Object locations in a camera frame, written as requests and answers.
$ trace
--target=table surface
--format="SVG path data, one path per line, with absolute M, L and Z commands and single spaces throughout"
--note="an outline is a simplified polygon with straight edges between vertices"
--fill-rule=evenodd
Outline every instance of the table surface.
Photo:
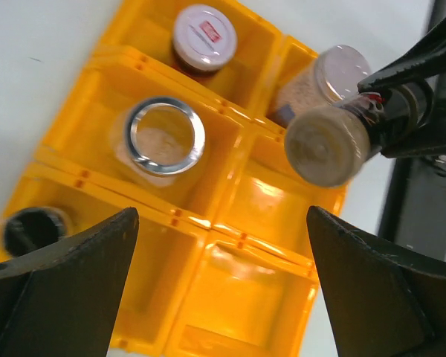
M 241 0 L 316 51 L 357 48 L 373 70 L 424 33 L 430 0 Z M 0 1 L 0 212 L 39 139 L 68 95 L 120 0 Z M 342 218 L 375 233 L 392 162 L 368 162 L 352 182 Z M 121 356 L 111 351 L 110 356 Z M 302 356 L 337 355 L 322 294 Z

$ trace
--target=red label on bottle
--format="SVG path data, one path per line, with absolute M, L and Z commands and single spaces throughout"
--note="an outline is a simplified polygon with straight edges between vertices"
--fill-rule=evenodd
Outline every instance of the red label on bottle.
M 211 42 L 215 43 L 222 39 L 218 31 L 210 24 L 209 21 L 203 21 L 200 24 L 200 28 L 206 33 Z

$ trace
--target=orange plastic tray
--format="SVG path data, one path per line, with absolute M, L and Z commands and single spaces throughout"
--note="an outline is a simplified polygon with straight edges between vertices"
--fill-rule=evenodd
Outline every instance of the orange plastic tray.
M 112 347 L 166 357 L 295 357 L 318 287 L 306 213 L 319 205 L 338 214 L 346 187 L 304 182 L 285 157 L 285 130 L 267 114 L 276 90 L 317 54 L 283 41 L 238 2 L 210 0 L 234 23 L 239 49 L 198 83 L 170 56 L 172 22 L 190 4 L 124 1 L 3 217 L 53 206 L 78 232 L 121 208 L 138 209 Z M 108 140 L 118 117 L 156 95 L 188 103 L 207 136 L 201 161 L 165 188 L 135 180 Z M 0 262 L 7 259 L 0 241 Z
M 192 4 L 201 4 L 200 1 L 167 0 L 163 4 L 155 0 L 125 0 L 95 54 L 124 50 L 194 92 L 252 118 L 261 92 L 268 84 L 265 79 L 274 71 L 282 34 L 237 1 L 204 3 L 223 12 L 238 36 L 234 58 L 211 80 L 197 82 L 173 68 L 173 23 L 180 11 Z

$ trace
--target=label on lid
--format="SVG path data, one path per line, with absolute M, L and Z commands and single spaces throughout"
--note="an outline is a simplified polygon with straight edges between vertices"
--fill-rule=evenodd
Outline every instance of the label on lid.
M 192 49 L 203 56 L 219 56 L 229 49 L 227 28 L 209 13 L 192 16 L 188 22 L 187 39 Z

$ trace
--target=bottle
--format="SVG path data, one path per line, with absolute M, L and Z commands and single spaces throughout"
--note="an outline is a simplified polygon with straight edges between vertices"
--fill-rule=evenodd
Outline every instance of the bottle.
M 58 242 L 70 234 L 71 221 L 65 212 L 53 207 L 30 207 L 19 210 L 6 219 L 2 241 L 13 257 Z
M 282 86 L 268 117 L 286 128 L 291 120 L 310 108 L 357 94 L 358 82 L 369 74 L 369 64 L 360 52 L 336 45 Z
M 237 42 L 233 24 L 213 7 L 189 6 L 175 20 L 172 52 L 177 67 L 191 77 L 213 76 L 233 58 Z
M 140 102 L 116 120 L 110 138 L 121 173 L 176 205 L 198 181 L 208 158 L 200 117 L 172 97 Z
M 345 184 L 363 163 L 418 127 L 427 114 L 426 82 L 363 93 L 294 119 L 285 152 L 294 170 L 322 187 Z

